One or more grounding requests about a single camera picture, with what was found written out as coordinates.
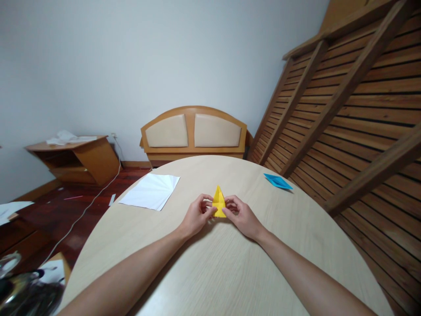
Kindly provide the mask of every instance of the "wooden headboard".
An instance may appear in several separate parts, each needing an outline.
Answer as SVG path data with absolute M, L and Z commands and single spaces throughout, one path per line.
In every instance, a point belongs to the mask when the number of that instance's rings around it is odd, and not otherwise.
M 143 147 L 152 166 L 201 154 L 243 158 L 252 137 L 247 125 L 205 106 L 184 106 L 162 113 L 141 128 Z

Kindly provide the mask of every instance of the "forearm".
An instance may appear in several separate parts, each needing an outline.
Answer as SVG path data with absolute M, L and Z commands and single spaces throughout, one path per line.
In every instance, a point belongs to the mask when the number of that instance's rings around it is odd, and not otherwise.
M 138 250 L 96 279 L 59 315 L 125 315 L 186 239 L 177 229 Z
M 345 287 L 264 229 L 256 239 L 310 315 L 375 315 Z

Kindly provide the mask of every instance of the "folded white paper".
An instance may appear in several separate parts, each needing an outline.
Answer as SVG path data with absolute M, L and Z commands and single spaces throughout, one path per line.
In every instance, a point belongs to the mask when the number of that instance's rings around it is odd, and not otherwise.
M 0 204 L 0 226 L 9 222 L 7 218 L 10 215 L 31 204 L 34 204 L 34 202 L 20 201 Z
M 148 173 L 119 201 L 126 205 L 162 210 L 180 177 Z
M 67 130 L 61 130 L 57 133 L 57 137 L 46 140 L 48 145 L 59 145 L 83 143 L 87 141 L 96 140 L 96 136 L 76 136 Z
M 40 269 L 44 270 L 44 275 L 40 279 L 44 283 L 56 283 L 59 282 L 63 285 L 66 284 L 64 279 L 64 263 L 63 260 L 52 260 L 44 263 Z

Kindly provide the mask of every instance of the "kettle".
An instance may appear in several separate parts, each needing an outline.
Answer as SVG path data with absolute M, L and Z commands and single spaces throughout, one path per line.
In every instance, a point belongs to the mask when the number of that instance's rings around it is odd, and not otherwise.
M 0 279 L 0 316 L 51 315 L 59 306 L 64 286 L 39 281 L 44 270 L 6 274 Z

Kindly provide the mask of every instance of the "white cord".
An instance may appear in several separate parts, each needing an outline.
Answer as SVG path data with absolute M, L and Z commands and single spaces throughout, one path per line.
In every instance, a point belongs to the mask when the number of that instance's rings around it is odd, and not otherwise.
M 120 144 L 117 142 L 117 140 L 115 139 L 115 137 L 114 137 L 114 140 L 115 140 L 115 143 L 118 145 L 118 147 L 120 148 L 120 151 L 121 151 L 121 154 L 123 154 L 123 150 L 121 150 L 121 147 L 120 147 Z M 56 245 L 54 246 L 54 248 L 53 248 L 53 250 L 51 250 L 51 252 L 50 252 L 50 254 L 48 255 L 48 257 L 45 259 L 45 261 L 43 262 L 43 264 L 42 265 L 44 265 L 44 263 L 46 263 L 47 261 L 48 261 L 48 259 L 50 259 L 50 257 L 51 257 L 51 255 L 53 254 L 53 252 L 54 252 L 54 250 L 56 250 L 56 248 L 57 248 L 57 246 L 70 234 L 70 232 L 71 232 L 71 230 L 73 229 L 73 227 L 75 226 L 75 224 L 85 215 L 85 213 L 86 213 L 86 210 L 87 209 L 89 209 L 89 207 L 94 203 L 94 201 L 96 200 L 96 198 L 97 197 L 99 197 L 100 195 L 101 195 L 101 193 L 102 193 L 102 191 L 104 191 L 105 189 L 107 189 L 108 187 L 109 187 L 109 185 L 110 184 L 112 184 L 113 183 L 113 181 L 118 177 L 118 175 L 120 174 L 120 169 L 121 169 L 121 159 L 120 159 L 120 156 L 119 155 L 117 155 L 118 156 L 118 173 L 116 174 L 116 176 L 114 177 L 114 179 L 112 179 L 111 180 L 111 182 L 110 183 L 108 183 L 107 184 L 107 186 L 105 187 L 105 188 L 103 188 L 99 193 L 98 193 L 98 195 L 96 196 L 96 197 L 94 197 L 93 198 L 93 200 L 92 200 L 92 202 L 91 202 L 91 204 L 89 204 L 88 205 L 88 207 L 87 208 L 85 208 L 85 210 L 83 211 L 83 213 L 82 213 L 82 215 L 80 215 L 80 217 L 77 219 L 77 220 L 75 220 L 75 222 L 72 224 L 72 226 L 70 227 L 70 229 L 69 229 L 69 231 L 67 232 L 67 234 L 65 234 L 64 235 L 64 237 L 63 238 L 61 238 L 57 243 L 56 243 Z

